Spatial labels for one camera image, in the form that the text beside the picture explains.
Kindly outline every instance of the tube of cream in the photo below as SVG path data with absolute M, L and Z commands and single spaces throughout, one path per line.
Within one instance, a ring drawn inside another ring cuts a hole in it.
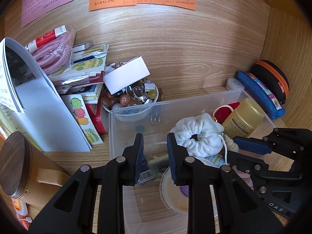
M 45 43 L 54 40 L 56 37 L 60 36 L 61 34 L 66 32 L 66 27 L 61 26 L 58 28 L 53 29 L 52 31 L 47 32 L 44 35 L 36 38 L 32 42 L 30 42 L 25 48 L 32 53 L 33 51 L 37 50 L 40 46 L 44 45 Z

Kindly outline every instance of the mug handle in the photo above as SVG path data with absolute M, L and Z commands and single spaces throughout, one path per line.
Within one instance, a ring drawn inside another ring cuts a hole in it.
M 50 169 L 38 169 L 37 181 L 39 183 L 46 183 L 62 187 L 70 178 L 64 172 Z

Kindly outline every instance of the pink rope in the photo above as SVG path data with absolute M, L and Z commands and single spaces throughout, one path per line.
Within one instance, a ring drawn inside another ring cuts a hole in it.
M 67 31 L 32 53 L 43 72 L 47 75 L 63 68 L 71 55 L 71 32 Z

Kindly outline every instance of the bowl of beads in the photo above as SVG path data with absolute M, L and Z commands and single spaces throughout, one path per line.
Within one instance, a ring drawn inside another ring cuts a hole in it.
M 138 81 L 126 88 L 110 94 L 108 90 L 101 93 L 101 103 L 108 112 L 118 109 L 116 118 L 120 121 L 134 122 L 143 119 L 149 114 L 152 103 L 158 99 L 159 91 L 157 86 L 152 85 L 150 80 Z M 142 106 L 141 108 L 132 108 L 132 106 Z

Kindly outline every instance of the white string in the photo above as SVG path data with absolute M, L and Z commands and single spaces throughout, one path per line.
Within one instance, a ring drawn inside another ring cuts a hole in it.
M 224 138 L 223 138 L 222 135 L 218 134 L 218 136 L 221 137 L 221 141 L 222 141 L 222 143 L 223 143 L 223 145 L 224 145 L 224 149 L 225 149 L 224 161 L 225 161 L 225 164 L 227 165 L 227 144 L 225 143 L 225 140 L 224 140 Z
M 217 112 L 220 108 L 222 108 L 222 107 L 227 107 L 227 108 L 229 108 L 232 112 L 234 111 L 234 109 L 233 109 L 231 106 L 229 106 L 229 105 L 222 105 L 222 106 L 219 106 L 216 110 L 214 110 L 213 116 L 215 116 L 216 112 Z

